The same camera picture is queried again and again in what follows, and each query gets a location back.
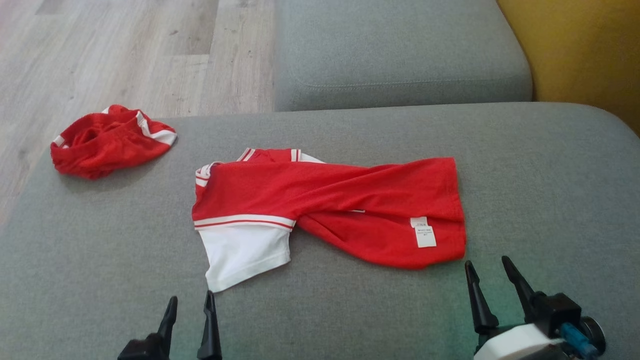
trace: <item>sofa cushion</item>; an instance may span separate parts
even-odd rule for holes
[[[279,0],[276,111],[530,101],[494,0]]]
[[[200,346],[207,258],[194,171],[245,147],[371,166],[454,156],[471,259],[502,324],[523,314],[501,255],[604,328],[603,359],[640,359],[640,140],[572,104],[502,103],[165,119],[164,156],[104,179],[48,154],[0,235],[0,358],[114,359],[179,298],[172,359]],[[292,261],[216,295],[226,359],[470,359],[463,261],[421,271],[355,259],[300,230]]]

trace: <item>white stripe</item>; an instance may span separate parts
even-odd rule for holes
[[[217,217],[217,218],[206,218],[202,220],[196,220],[193,222],[194,225],[212,225],[219,222],[229,222],[229,221],[237,221],[237,220],[253,220],[253,221],[271,221],[278,222],[283,225],[288,225],[293,227],[296,224],[295,220],[291,220],[284,217],[276,217],[273,215],[256,215],[256,214],[240,214],[240,215],[231,215],[228,217]]]
[[[247,152],[249,152],[251,150],[250,147],[247,147],[246,150],[242,153],[242,155],[240,155],[240,157],[238,158],[238,160],[236,161],[240,161],[242,160],[242,158],[246,155]]]
[[[247,161],[247,160],[249,160],[249,159],[253,156],[253,153],[254,153],[254,152],[255,152],[255,149],[251,149],[251,150],[249,151],[249,155],[247,155],[247,156],[246,156],[246,158],[244,158],[244,160],[243,160],[243,161]]]
[[[138,118],[138,126],[140,126],[140,129],[142,130],[142,135],[146,136],[147,138],[154,139],[157,142],[165,143],[169,146],[171,146],[175,141],[177,135],[173,131],[160,130],[157,133],[152,134],[149,131],[149,124],[147,123],[147,120],[142,115],[142,111],[138,111],[138,113],[136,114],[136,118]]]
[[[196,176],[200,176],[200,177],[205,177],[205,178],[209,178],[209,176],[211,176],[211,164],[205,165],[201,168],[199,168],[198,170],[196,170]]]
[[[300,154],[300,161],[302,161],[304,163],[324,164],[324,161],[318,160],[318,159],[314,158],[313,156],[309,156],[309,155],[305,154],[304,152],[302,154]]]
[[[282,226],[282,225],[278,225],[278,224],[274,224],[272,222],[231,222],[229,224],[220,224],[220,225],[208,225],[208,226],[196,226],[196,230],[197,231],[205,231],[205,230],[213,230],[213,229],[219,229],[220,227],[226,227],[226,226],[237,226],[237,225],[252,225],[252,226],[256,226],[256,225],[261,225],[261,226],[271,226],[271,227],[277,227],[279,229],[283,229],[286,231],[291,232],[292,229],[286,226]]]
[[[56,146],[60,146],[65,143],[65,138],[58,135],[55,139],[53,139],[53,142],[56,144]]]

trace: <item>clothing label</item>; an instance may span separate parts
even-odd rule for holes
[[[427,224],[427,217],[411,218],[411,227],[416,226],[429,226],[429,224]]]
[[[416,226],[415,238],[418,240],[418,247],[436,246],[436,236],[431,226]]]

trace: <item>wooden floor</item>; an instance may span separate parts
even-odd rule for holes
[[[51,140],[110,104],[272,111],[274,0],[0,0],[0,229]]]

